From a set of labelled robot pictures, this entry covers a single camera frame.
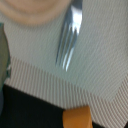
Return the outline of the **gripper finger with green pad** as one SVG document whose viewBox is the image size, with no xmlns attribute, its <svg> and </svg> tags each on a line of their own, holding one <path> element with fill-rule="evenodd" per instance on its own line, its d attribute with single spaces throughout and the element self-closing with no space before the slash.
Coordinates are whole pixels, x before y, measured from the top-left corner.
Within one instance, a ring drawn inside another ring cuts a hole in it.
<svg viewBox="0 0 128 128">
<path fill-rule="evenodd" d="M 4 24 L 0 23 L 0 88 L 11 76 L 11 57 L 8 40 L 4 31 Z"/>
</svg>

